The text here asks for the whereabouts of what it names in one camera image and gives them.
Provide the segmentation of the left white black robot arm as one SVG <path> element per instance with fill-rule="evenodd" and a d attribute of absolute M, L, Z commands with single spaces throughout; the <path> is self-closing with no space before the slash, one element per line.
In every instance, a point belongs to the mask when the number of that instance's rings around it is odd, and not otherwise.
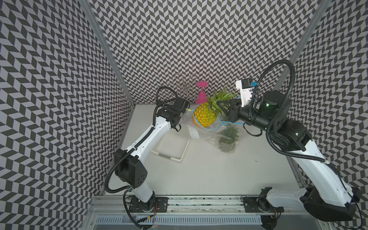
<path fill-rule="evenodd" d="M 168 86 L 161 86 L 156 92 L 156 107 L 154 108 L 152 124 L 127 149 L 118 149 L 114 153 L 114 166 L 104 182 L 104 190 L 116 194 L 129 189 L 135 194 L 140 205 L 147 211 L 154 207 L 155 193 L 145 182 L 148 171 L 144 162 L 153 146 L 171 129 L 180 131 L 180 121 L 186 109 L 188 100 L 181 98 Z M 126 186 L 111 189 L 109 181 L 115 174 Z"/>

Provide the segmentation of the yellow toy pineapple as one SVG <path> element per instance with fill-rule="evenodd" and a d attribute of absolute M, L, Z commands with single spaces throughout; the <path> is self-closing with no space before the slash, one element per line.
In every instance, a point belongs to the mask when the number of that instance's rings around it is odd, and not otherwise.
<path fill-rule="evenodd" d="M 226 88 L 214 92 L 212 97 L 207 97 L 207 101 L 199 104 L 192 115 L 192 122 L 198 127 L 207 128 L 215 122 L 217 117 L 222 116 L 222 110 L 217 105 L 218 101 L 227 101 L 236 97 L 236 94 L 229 92 Z"/>

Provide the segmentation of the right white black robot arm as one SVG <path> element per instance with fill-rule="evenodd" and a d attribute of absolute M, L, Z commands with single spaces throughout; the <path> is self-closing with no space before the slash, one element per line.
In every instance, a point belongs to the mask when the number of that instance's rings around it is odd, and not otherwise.
<path fill-rule="evenodd" d="M 285 93 L 268 91 L 260 97 L 260 82 L 243 79 L 236 82 L 240 99 L 217 102 L 231 122 L 241 120 L 245 125 L 260 129 L 271 148 L 293 159 L 312 182 L 312 186 L 296 191 L 264 188 L 257 199 L 259 209 L 262 212 L 278 208 L 301 209 L 325 222 L 351 221 L 355 214 L 361 213 L 358 206 L 360 190 L 343 181 L 322 155 L 307 128 L 288 118 L 296 72 L 293 63 L 284 59 L 270 65 L 266 72 L 279 65 L 286 65 L 289 69 Z"/>

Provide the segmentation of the zip-top bag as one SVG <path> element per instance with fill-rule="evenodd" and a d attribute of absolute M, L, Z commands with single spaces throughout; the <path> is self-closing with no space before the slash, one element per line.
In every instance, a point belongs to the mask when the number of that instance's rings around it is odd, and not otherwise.
<path fill-rule="evenodd" d="M 245 131 L 240 125 L 226 124 L 219 127 L 209 139 L 209 143 L 224 153 L 235 153 Z"/>
<path fill-rule="evenodd" d="M 220 127 L 224 126 L 219 118 L 207 127 L 201 126 L 194 117 L 193 110 L 187 110 L 182 117 L 182 123 L 187 126 L 190 138 L 194 140 L 210 138 Z"/>

